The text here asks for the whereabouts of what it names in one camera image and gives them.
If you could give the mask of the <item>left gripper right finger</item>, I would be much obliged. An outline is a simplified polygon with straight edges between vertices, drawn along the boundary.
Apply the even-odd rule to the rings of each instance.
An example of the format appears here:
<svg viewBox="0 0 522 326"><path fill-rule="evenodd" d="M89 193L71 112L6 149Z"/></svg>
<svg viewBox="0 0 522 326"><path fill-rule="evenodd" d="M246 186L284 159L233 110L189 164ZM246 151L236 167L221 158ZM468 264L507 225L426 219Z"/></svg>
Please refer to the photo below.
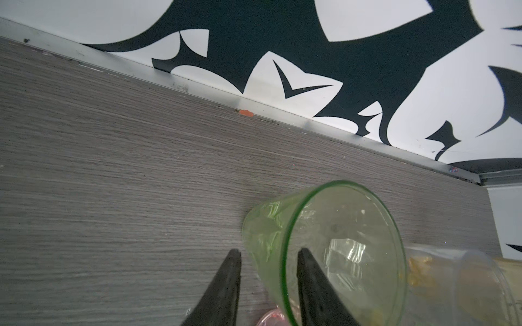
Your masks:
<svg viewBox="0 0 522 326"><path fill-rule="evenodd" d="M311 251L302 248L297 259L299 302L303 325L358 325L339 299Z"/></svg>

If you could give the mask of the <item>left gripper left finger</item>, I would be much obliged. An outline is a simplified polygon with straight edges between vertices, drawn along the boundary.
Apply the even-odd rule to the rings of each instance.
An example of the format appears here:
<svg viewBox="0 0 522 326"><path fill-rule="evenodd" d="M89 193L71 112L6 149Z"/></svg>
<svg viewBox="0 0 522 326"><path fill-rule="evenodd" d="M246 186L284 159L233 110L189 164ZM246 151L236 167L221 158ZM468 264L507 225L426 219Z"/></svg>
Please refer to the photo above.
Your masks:
<svg viewBox="0 0 522 326"><path fill-rule="evenodd" d="M241 252L231 249L182 326L234 326L241 289Z"/></svg>

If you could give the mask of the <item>tall light green glass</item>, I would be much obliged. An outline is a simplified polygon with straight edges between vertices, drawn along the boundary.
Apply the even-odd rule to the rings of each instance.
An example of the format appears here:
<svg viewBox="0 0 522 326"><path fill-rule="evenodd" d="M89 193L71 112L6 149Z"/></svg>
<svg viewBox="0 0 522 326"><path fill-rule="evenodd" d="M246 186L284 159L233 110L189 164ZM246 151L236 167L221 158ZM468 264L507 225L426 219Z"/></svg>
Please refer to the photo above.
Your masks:
<svg viewBox="0 0 522 326"><path fill-rule="evenodd" d="M243 243L258 276L291 325L302 323L301 249L360 325L399 325L406 304L406 255L383 202L351 181L332 181L268 200L243 220Z"/></svg>

